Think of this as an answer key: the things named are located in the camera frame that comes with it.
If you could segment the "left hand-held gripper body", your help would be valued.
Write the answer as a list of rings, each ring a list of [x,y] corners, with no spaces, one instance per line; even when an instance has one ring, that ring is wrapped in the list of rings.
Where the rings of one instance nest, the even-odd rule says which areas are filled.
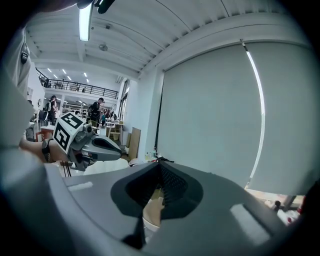
[[[92,125],[72,112],[67,112],[56,121],[53,139],[79,171],[85,171],[94,160],[93,142],[97,139]]]

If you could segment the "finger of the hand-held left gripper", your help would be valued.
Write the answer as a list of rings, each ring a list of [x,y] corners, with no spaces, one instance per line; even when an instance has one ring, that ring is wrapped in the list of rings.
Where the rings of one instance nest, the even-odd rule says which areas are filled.
[[[94,138],[92,140],[92,144],[95,147],[98,147],[101,149],[115,151],[115,152],[121,152],[121,149],[118,147],[117,144],[113,145],[112,141],[106,140],[105,138],[102,138],[102,137]]]
[[[85,145],[83,147],[83,155],[89,157],[93,161],[115,161],[118,160],[122,152],[117,148],[104,148],[94,145]]]

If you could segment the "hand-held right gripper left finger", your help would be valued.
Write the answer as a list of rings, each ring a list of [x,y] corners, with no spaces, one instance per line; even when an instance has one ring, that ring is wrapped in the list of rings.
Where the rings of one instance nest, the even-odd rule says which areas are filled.
[[[46,174],[63,224],[77,242],[145,242],[143,210],[158,185],[157,162],[63,178]]]

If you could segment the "wooden stool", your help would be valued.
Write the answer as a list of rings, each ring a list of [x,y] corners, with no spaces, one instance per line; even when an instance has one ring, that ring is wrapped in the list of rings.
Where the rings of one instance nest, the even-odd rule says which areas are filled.
[[[106,122],[106,136],[109,139],[118,141],[123,130],[123,125],[124,122],[118,120]]]

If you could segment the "long ceiling light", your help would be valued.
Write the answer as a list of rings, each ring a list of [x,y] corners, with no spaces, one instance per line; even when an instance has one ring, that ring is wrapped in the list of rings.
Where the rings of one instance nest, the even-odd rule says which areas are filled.
[[[88,42],[90,39],[91,18],[95,0],[85,3],[84,7],[79,8],[79,39],[82,42]]]

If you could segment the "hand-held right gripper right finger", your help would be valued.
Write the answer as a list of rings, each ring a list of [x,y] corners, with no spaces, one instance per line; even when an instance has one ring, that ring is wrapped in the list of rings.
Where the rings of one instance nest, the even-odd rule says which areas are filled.
[[[197,180],[198,206],[184,218],[165,219],[146,244],[154,256],[272,255],[286,232],[277,214],[235,182],[167,162]]]

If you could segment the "black mezzanine railing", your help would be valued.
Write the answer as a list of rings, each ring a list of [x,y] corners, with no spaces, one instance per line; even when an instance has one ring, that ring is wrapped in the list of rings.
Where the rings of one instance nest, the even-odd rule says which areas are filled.
[[[53,79],[45,75],[39,68],[35,68],[41,85],[46,89],[91,94],[99,97],[117,99],[119,93],[116,90],[98,87],[95,85],[74,82],[67,78],[58,79],[52,74]]]

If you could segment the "leaning wooden board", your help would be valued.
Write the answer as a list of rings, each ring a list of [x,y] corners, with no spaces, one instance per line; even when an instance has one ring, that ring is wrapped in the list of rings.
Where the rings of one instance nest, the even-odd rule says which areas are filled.
[[[141,130],[135,127],[132,128],[130,136],[128,157],[130,160],[136,159],[138,156],[139,144],[140,144]]]

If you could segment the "person's left hand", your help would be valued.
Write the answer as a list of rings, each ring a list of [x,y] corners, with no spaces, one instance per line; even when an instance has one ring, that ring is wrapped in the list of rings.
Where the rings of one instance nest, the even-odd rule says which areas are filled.
[[[68,156],[63,152],[63,150],[59,147],[58,143],[55,140],[51,140],[48,145],[52,163],[69,161]]]

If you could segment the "green plastic bottle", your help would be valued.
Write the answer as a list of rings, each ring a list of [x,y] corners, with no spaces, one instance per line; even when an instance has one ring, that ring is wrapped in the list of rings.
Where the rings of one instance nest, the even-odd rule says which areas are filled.
[[[154,162],[156,161],[158,158],[158,155],[157,155],[157,148],[154,147],[150,152],[147,152],[145,154],[145,161],[146,162]]]

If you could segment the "black wristwatch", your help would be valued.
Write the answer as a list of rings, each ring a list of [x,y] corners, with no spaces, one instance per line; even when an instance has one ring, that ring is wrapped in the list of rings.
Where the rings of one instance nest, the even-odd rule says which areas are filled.
[[[51,150],[50,150],[50,142],[53,141],[52,138],[46,138],[45,140],[42,141],[41,145],[41,152],[42,155],[47,163],[53,163],[53,158],[51,155]]]

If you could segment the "round wooden table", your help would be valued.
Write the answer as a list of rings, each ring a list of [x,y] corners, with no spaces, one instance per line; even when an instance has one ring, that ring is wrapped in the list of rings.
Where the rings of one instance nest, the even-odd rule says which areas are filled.
[[[161,225],[161,211],[165,208],[164,194],[161,189],[156,189],[143,209],[142,220],[151,231],[156,232]]]

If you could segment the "person's left forearm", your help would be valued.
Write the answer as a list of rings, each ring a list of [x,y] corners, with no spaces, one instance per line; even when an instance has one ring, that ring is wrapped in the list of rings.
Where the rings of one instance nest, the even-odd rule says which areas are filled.
[[[42,142],[32,142],[22,138],[19,142],[19,147],[37,156],[43,163],[47,162],[42,152]]]

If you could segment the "person's beige shirt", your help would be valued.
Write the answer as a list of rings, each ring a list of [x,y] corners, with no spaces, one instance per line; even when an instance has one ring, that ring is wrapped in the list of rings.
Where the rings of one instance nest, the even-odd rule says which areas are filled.
[[[27,101],[31,69],[26,29],[15,33],[0,60],[0,149],[17,148],[33,115]]]

